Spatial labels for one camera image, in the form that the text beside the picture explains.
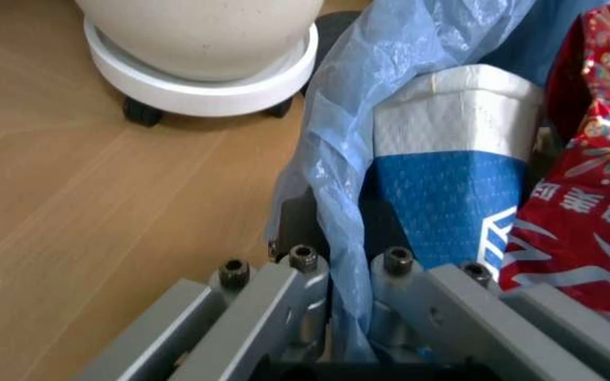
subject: wooden floor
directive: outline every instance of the wooden floor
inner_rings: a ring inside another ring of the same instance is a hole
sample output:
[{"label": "wooden floor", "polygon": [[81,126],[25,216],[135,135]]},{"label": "wooden floor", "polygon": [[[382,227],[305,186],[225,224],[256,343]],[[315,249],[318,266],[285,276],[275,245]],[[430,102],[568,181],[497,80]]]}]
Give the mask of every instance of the wooden floor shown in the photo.
[{"label": "wooden floor", "polygon": [[[327,0],[323,12],[367,0]],[[181,277],[265,261],[283,120],[122,119],[70,0],[0,0],[0,380],[67,379]]]}]

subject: metal plate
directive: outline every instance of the metal plate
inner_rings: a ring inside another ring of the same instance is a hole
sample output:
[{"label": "metal plate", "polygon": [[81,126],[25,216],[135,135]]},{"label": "metal plate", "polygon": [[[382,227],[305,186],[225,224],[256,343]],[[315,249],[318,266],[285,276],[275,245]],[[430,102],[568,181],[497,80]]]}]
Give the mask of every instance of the metal plate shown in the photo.
[{"label": "metal plate", "polygon": [[225,309],[205,285],[181,279],[103,349],[81,381],[163,380]]},{"label": "metal plate", "polygon": [[531,324],[610,379],[610,322],[547,284],[501,298]]}]

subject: red gift wrap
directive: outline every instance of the red gift wrap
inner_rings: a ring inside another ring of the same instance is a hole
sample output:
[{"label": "red gift wrap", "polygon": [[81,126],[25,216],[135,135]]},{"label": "red gift wrap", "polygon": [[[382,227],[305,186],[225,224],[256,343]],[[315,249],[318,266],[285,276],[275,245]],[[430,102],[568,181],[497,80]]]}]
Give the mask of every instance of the red gift wrap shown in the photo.
[{"label": "red gift wrap", "polygon": [[568,144],[518,213],[500,285],[549,283],[610,319],[610,6],[579,17],[546,99]]}]

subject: bolt head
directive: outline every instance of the bolt head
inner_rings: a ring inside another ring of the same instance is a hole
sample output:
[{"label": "bolt head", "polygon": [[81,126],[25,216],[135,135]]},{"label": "bolt head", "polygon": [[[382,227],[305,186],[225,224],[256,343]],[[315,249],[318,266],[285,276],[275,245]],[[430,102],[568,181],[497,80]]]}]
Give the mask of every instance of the bolt head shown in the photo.
[{"label": "bolt head", "polygon": [[413,253],[403,247],[389,248],[383,252],[383,267],[390,275],[406,275],[413,267]]},{"label": "bolt head", "polygon": [[491,272],[483,264],[477,262],[465,262],[461,264],[461,270],[483,287],[487,287],[493,279]]},{"label": "bolt head", "polygon": [[294,246],[288,253],[288,264],[303,273],[317,271],[318,259],[319,255],[315,248],[304,244]]},{"label": "bolt head", "polygon": [[220,284],[229,290],[241,290],[251,279],[249,263],[245,260],[228,260],[218,269]]}]

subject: translucent plastic bag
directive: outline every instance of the translucent plastic bag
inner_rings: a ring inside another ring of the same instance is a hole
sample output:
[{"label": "translucent plastic bag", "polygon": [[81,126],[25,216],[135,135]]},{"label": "translucent plastic bag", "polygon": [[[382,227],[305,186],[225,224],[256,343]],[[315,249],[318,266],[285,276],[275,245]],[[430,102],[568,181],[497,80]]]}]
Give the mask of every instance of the translucent plastic bag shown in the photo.
[{"label": "translucent plastic bag", "polygon": [[534,0],[378,0],[341,36],[307,92],[303,131],[277,183],[281,203],[312,187],[330,245],[334,358],[373,361],[365,338],[372,292],[357,199],[373,160],[373,107],[418,74],[476,63]]}]

